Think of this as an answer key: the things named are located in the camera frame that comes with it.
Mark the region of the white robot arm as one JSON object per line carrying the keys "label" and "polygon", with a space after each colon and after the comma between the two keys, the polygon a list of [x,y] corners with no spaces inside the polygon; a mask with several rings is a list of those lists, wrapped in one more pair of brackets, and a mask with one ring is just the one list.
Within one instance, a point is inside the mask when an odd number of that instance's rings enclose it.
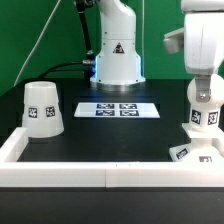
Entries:
{"label": "white robot arm", "polygon": [[[120,0],[98,0],[101,50],[95,59],[94,87],[126,90],[145,82],[136,52],[136,15]],[[195,100],[211,99],[212,76],[224,62],[224,0],[181,0],[184,27],[164,35],[168,53],[184,52],[186,71],[195,76]]]}

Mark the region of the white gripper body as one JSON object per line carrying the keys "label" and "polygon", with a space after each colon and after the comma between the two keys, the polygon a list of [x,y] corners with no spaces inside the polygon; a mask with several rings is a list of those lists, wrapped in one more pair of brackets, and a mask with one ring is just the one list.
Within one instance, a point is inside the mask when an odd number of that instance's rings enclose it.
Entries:
{"label": "white gripper body", "polygon": [[186,11],[184,63],[190,74],[211,75],[224,61],[224,11]]}

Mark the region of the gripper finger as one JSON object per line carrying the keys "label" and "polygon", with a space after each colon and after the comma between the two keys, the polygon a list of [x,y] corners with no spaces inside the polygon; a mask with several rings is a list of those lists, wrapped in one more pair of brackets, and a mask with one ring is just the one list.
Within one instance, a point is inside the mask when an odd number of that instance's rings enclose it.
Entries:
{"label": "gripper finger", "polygon": [[210,75],[199,75],[195,76],[196,86],[196,101],[197,102],[208,102],[210,100]]}

